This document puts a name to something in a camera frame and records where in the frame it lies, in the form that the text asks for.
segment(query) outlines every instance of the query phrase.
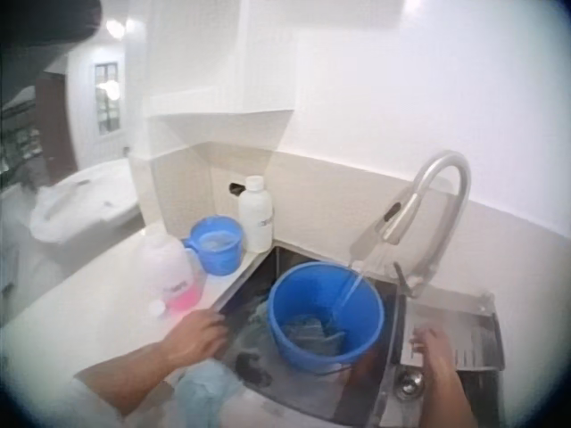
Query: bottle cap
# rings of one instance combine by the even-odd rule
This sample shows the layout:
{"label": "bottle cap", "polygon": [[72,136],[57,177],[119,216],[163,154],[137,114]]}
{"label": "bottle cap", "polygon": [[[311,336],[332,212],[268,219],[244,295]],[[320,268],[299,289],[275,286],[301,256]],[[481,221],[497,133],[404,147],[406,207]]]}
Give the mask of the bottle cap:
{"label": "bottle cap", "polygon": [[149,314],[153,317],[158,318],[167,310],[167,305],[165,305],[162,300],[153,300],[149,303]]}
{"label": "bottle cap", "polygon": [[264,177],[249,176],[246,177],[246,190],[250,192],[259,192],[264,190]]}

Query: pink liquid bottle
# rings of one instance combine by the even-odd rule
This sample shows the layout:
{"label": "pink liquid bottle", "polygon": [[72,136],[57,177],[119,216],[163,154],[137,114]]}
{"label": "pink liquid bottle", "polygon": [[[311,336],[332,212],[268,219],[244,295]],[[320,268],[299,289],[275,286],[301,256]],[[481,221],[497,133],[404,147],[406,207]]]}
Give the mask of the pink liquid bottle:
{"label": "pink liquid bottle", "polygon": [[181,241],[151,229],[141,252],[142,279],[169,309],[188,310],[200,301],[203,288],[195,281],[193,267]]}

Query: white cabinet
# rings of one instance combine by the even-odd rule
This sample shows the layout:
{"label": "white cabinet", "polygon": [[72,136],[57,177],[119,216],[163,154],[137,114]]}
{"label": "white cabinet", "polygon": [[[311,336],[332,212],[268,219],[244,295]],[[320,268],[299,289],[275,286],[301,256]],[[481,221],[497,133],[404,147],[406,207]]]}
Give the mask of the white cabinet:
{"label": "white cabinet", "polygon": [[286,0],[161,0],[150,15],[148,116],[294,108]]}

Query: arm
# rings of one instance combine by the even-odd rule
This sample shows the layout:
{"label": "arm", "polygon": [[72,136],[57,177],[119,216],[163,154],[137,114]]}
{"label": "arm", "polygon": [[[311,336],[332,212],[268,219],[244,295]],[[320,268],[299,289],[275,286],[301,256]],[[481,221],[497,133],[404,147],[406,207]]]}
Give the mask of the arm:
{"label": "arm", "polygon": [[126,416],[175,369],[212,357],[226,342],[223,319],[214,311],[197,310],[161,342],[89,367],[76,377]]}
{"label": "arm", "polygon": [[415,332],[412,342],[424,356],[427,381],[420,427],[476,428],[446,334],[441,329],[424,328]]}

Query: door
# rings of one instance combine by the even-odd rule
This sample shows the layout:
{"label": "door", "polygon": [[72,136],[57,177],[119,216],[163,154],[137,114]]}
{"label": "door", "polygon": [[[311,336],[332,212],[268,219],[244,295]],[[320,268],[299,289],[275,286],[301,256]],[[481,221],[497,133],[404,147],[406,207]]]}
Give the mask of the door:
{"label": "door", "polygon": [[36,80],[36,125],[52,184],[78,170],[65,97],[65,75],[42,73]]}

